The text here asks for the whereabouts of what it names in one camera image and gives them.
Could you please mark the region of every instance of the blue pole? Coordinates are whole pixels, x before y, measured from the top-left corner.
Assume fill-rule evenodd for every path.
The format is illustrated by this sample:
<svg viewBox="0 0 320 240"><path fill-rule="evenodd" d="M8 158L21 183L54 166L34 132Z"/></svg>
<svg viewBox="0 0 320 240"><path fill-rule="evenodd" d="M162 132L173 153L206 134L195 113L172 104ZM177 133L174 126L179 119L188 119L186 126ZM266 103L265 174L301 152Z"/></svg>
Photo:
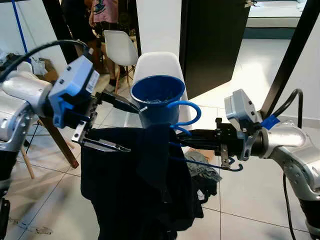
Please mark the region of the blue pole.
<svg viewBox="0 0 320 240"><path fill-rule="evenodd" d="M18 12L17 12L15 0L11 0L11 2L12 2L12 6L13 6L13 11L14 11L14 14L15 14L16 23L18 25L18 29L19 29L19 32L20 32L20 37L21 37L21 40L22 40L24 52L27 53L28 52L27 45L26 45L24 33L22 32L22 28L21 28L21 24L20 24Z"/></svg>

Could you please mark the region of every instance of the gray cloth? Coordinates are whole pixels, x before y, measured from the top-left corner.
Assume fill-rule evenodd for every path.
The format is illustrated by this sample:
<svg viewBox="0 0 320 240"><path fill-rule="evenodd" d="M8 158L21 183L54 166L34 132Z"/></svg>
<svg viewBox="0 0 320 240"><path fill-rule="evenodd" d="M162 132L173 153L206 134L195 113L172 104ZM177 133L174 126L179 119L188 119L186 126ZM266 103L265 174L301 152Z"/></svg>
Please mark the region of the gray cloth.
<svg viewBox="0 0 320 240"><path fill-rule="evenodd" d="M187 153L184 154L184 157L191 161L197 161L197 162L208 164L206 157L198 151L188 151ZM220 182L220 180L222 179L219 173L217 173L217 171L214 170L212 167L199 165L191 162L187 162L187 165L188 165L191 177L199 175L206 179L212 179L217 183Z"/></svg>

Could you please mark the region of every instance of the chair backrest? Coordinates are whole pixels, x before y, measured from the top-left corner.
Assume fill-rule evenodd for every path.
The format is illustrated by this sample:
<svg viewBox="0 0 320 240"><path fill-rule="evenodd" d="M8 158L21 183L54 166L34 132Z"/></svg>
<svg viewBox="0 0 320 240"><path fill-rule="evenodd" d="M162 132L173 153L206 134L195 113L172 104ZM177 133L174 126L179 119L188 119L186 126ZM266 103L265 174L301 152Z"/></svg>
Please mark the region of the chair backrest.
<svg viewBox="0 0 320 240"><path fill-rule="evenodd" d="M133 83L143 78L154 75L168 75L176 77L185 82L182 74L179 60L175 54L166 51L147 52L141 55L136 63L133 76ZM181 100L188 100L187 91L185 90ZM180 106L179 122L188 122L191 120L190 108L184 105Z"/></svg>
<svg viewBox="0 0 320 240"><path fill-rule="evenodd" d="M106 54L121 66L137 64L138 52L128 34L124 31L104 30Z"/></svg>

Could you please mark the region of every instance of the label sticker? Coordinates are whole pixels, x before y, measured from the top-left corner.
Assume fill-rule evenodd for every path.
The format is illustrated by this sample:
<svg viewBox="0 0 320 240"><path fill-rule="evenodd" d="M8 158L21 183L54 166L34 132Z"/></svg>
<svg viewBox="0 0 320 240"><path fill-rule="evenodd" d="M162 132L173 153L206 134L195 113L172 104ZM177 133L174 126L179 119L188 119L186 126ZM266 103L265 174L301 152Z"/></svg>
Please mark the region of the label sticker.
<svg viewBox="0 0 320 240"><path fill-rule="evenodd" d="M100 76L100 74L94 70L85 90L87 90L89 93L92 94L92 92L94 91L94 88L98 82L99 76Z"/></svg>

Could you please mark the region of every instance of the wooden chair leg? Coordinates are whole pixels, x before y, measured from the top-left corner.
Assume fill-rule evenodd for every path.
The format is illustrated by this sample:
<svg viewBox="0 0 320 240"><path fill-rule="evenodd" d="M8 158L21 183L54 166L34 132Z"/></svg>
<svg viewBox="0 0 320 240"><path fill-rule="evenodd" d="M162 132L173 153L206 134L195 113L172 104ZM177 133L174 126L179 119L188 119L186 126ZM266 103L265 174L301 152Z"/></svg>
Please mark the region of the wooden chair leg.
<svg viewBox="0 0 320 240"><path fill-rule="evenodd" d="M126 75L126 83L128 84L128 86L130 87L130 83L129 83L129 71L128 71L128 66L125 67L125 75Z"/></svg>
<svg viewBox="0 0 320 240"><path fill-rule="evenodd" d="M41 116L39 116L39 118L44 124L44 127L48 130L49 134L51 135L55 143L60 148L61 152L63 153L67 161L70 163L71 167L73 167L74 169L77 168L79 166L79 163L77 162L72 151L66 144L66 141L61 136L61 133L59 132L59 130L54 126L52 119L44 118Z"/></svg>
<svg viewBox="0 0 320 240"><path fill-rule="evenodd" d="M31 164L30 164L29 157L28 157L28 155L27 155L27 153L26 153L26 150L25 150L25 148L24 148L23 146L20 148L20 150L21 150L21 153L22 153L24 162L25 162L25 164L26 164L26 167L28 168L30 177L31 177L32 179L34 179L34 178L35 178L35 174L34 174L34 171L33 171L33 169L32 169L32 166L31 166Z"/></svg>
<svg viewBox="0 0 320 240"><path fill-rule="evenodd" d="M75 149L75 145L74 145L71 141L65 140L65 143L66 143L71 149Z"/></svg>
<svg viewBox="0 0 320 240"><path fill-rule="evenodd" d="M114 90L115 94L117 94L118 92L119 80L120 80L120 66L119 66L119 71L116 75L116 84L115 84L115 90Z"/></svg>

